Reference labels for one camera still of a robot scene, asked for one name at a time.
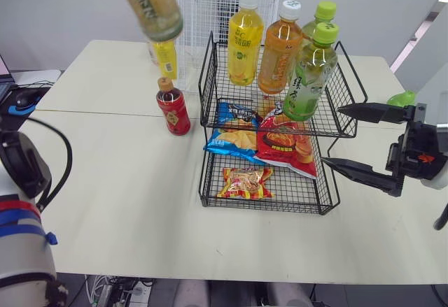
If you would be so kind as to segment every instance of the brown bottle cap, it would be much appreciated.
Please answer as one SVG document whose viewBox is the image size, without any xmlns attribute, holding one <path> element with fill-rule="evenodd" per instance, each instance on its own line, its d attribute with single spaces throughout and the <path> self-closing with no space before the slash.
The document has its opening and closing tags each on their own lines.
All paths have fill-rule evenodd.
<svg viewBox="0 0 448 307">
<path fill-rule="evenodd" d="M 173 81 L 171 81 L 171 78 L 159 78 L 157 80 L 157 84 L 159 85 L 160 90 L 163 92 L 169 92 L 170 90 L 174 89 Z"/>
</svg>

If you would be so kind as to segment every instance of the green bottle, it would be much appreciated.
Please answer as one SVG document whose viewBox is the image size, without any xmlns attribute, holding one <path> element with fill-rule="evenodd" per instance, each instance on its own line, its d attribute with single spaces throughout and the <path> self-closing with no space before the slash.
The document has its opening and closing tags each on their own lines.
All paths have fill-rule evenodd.
<svg viewBox="0 0 448 307">
<path fill-rule="evenodd" d="M 335 17 L 336 8 L 336 3 L 332 1 L 321 1 L 319 2 L 319 4 L 317 4 L 316 12 L 314 14 L 314 20 L 307 23 L 302 28 L 303 40 L 300 44 L 297 54 L 300 54 L 303 47 L 312 42 L 314 30 L 316 29 L 316 25 L 318 23 L 331 22 L 331 20 Z M 291 80 L 293 79 L 295 61 L 296 59 L 291 62 L 291 68 L 290 70 L 288 70 L 288 83 L 291 83 Z"/>
<path fill-rule="evenodd" d="M 338 32 L 336 24 L 318 23 L 313 42 L 297 56 L 296 78 L 290 84 L 283 103 L 283 113 L 290 119 L 303 122 L 316 111 L 322 90 L 337 64 L 337 54 L 332 44 Z"/>
</svg>

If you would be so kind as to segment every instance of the plastic bottle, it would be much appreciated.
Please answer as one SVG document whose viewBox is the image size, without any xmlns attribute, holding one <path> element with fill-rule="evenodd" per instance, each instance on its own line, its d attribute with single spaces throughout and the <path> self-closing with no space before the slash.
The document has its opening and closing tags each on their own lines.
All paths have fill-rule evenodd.
<svg viewBox="0 0 448 307">
<path fill-rule="evenodd" d="M 302 30 L 295 23 L 299 12 L 298 1 L 284 1 L 280 7 L 280 20 L 267 28 L 258 74 L 258 87 L 266 94 L 278 94 L 285 89 L 288 70 L 303 38 Z"/>
<path fill-rule="evenodd" d="M 151 40 L 146 41 L 146 45 L 148 46 L 149 57 L 151 58 L 152 63 L 154 65 L 159 66 L 159 60 L 157 60 L 157 56 L 155 55 L 154 44 Z"/>
<path fill-rule="evenodd" d="M 312 117 L 322 90 L 337 64 L 332 47 L 339 27 L 329 22 L 317 24 L 313 42 L 297 56 L 296 78 L 289 86 L 283 103 L 283 112 L 292 120 L 303 122 Z"/>
<path fill-rule="evenodd" d="M 164 43 L 154 43 L 153 47 L 162 76 L 176 80 L 177 56 L 174 40 L 165 41 Z"/>
<path fill-rule="evenodd" d="M 146 36 L 155 42 L 176 38 L 183 28 L 176 0 L 128 0 Z"/>
<path fill-rule="evenodd" d="M 190 119 L 182 91 L 173 86 L 170 78 L 159 78 L 157 83 L 160 91 L 156 99 L 167 121 L 168 130 L 177 136 L 186 134 L 190 130 Z"/>
<path fill-rule="evenodd" d="M 256 12 L 258 0 L 239 0 L 239 7 L 229 21 L 229 78 L 235 85 L 250 85 L 256 76 L 264 25 Z"/>
<path fill-rule="evenodd" d="M 316 29 L 316 25 L 318 23 L 331 22 L 331 20 L 335 17 L 336 8 L 337 8 L 336 3 L 333 3 L 332 1 L 319 2 L 316 8 L 316 12 L 314 14 L 314 20 L 307 23 L 302 28 L 303 41 L 302 44 L 300 45 L 299 52 L 303 49 L 303 47 L 311 43 L 314 35 L 314 30 Z M 293 78 L 294 68 L 295 68 L 295 59 L 291 62 L 291 66 L 288 72 L 288 83 L 290 83 Z"/>
</svg>

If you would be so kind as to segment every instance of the chip bag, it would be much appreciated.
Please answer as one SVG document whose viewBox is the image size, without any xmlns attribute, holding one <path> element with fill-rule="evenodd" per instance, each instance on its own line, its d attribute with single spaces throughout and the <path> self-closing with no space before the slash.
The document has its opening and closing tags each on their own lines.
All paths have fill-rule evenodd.
<svg viewBox="0 0 448 307">
<path fill-rule="evenodd" d="M 301 134 L 288 134 L 289 129 L 306 129 L 306 122 L 295 122 L 283 114 L 281 102 L 268 113 L 257 132 L 258 152 L 256 158 L 268 164 L 292 169 L 308 178 L 317 176 L 311 138 Z M 279 132 L 263 129 L 277 128 Z"/>
<path fill-rule="evenodd" d="M 256 113 L 238 104 L 220 102 L 218 105 L 218 127 L 238 127 L 256 129 Z M 257 135 L 254 131 L 243 129 L 214 129 L 205 150 L 220 155 L 233 155 L 264 164 L 253 156 L 257 151 Z"/>
<path fill-rule="evenodd" d="M 225 186 L 217 197 L 264 199 L 274 195 L 265 188 L 265 181 L 272 175 L 272 168 L 223 169 Z"/>
</svg>

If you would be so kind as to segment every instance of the wire basket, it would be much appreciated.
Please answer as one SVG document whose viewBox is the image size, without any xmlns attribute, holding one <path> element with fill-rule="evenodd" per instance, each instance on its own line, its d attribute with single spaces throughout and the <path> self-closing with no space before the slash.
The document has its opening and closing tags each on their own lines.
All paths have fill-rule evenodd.
<svg viewBox="0 0 448 307">
<path fill-rule="evenodd" d="M 235 124 L 223 125 L 218 124 L 220 115 L 218 113 L 218 104 L 220 102 L 236 103 L 241 106 L 257 111 L 262 108 L 266 99 L 258 88 L 257 80 L 252 84 L 241 87 L 233 85 L 229 81 L 228 75 L 228 49 L 224 42 L 214 42 L 214 33 L 211 32 L 209 36 L 209 44 L 207 46 L 206 56 L 202 65 L 202 72 L 199 76 L 199 97 L 201 101 L 201 125 L 203 127 L 222 127 L 224 129 L 247 129 L 244 124 L 238 127 Z M 260 59 L 258 61 L 258 70 L 260 71 L 261 57 L 263 55 L 263 47 L 260 52 Z M 358 75 L 356 74 L 351 61 L 345 52 L 344 47 L 339 41 L 335 47 L 336 50 L 342 51 L 343 57 L 346 58 L 354 78 L 356 79 L 360 90 L 364 95 L 363 102 L 367 101 L 367 94 L 361 84 Z M 285 99 L 288 86 L 280 94 L 273 95 L 276 101 L 283 101 Z M 318 103 L 318 108 L 307 122 L 304 129 L 289 129 L 289 133 L 306 134 L 312 136 L 329 136 L 340 138 L 353 138 L 356 136 L 356 129 L 358 126 L 357 120 L 337 112 L 337 108 L 345 106 L 350 103 L 355 103 L 353 94 L 349 88 L 344 73 L 341 70 L 340 64 L 337 64 L 333 71 L 321 99 Z M 285 129 L 276 127 L 265 128 L 270 132 L 286 132 Z"/>
<path fill-rule="evenodd" d="M 182 90 L 196 91 L 209 33 L 227 43 L 229 19 L 239 10 L 239 0 L 177 0 L 183 14 L 183 33 L 176 40 L 178 82 Z M 257 12 L 266 28 L 276 20 L 279 0 L 259 0 Z"/>
<path fill-rule="evenodd" d="M 259 169 L 260 165 L 237 157 L 205 152 L 199 184 L 202 205 L 325 215 L 340 203 L 340 196 L 335 186 L 332 187 L 334 195 L 331 195 L 319 143 L 316 137 L 312 137 L 311 141 L 317 179 L 305 178 L 285 167 L 271 166 L 274 173 L 267 179 L 265 187 L 274 197 L 259 200 L 220 198 L 217 194 L 225 186 L 223 168 Z"/>
</svg>

